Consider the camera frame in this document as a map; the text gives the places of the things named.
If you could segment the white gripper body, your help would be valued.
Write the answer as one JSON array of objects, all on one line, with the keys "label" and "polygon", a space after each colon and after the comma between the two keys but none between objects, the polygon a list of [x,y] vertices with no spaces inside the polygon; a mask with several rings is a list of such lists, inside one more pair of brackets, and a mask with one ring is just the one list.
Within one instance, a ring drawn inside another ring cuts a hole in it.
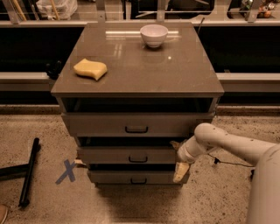
[{"label": "white gripper body", "polygon": [[188,139],[180,145],[177,155],[180,162],[192,164],[201,155],[200,146],[195,139]]}]

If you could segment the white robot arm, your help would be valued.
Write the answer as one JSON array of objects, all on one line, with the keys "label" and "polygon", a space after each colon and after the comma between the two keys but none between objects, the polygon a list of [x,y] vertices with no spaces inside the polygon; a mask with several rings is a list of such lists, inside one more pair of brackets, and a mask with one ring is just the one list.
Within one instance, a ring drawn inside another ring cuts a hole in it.
[{"label": "white robot arm", "polygon": [[177,163],[173,181],[180,182],[191,164],[204,154],[223,149],[255,167],[249,195],[247,224],[280,224],[280,144],[231,135],[202,123],[194,135],[175,143]]}]

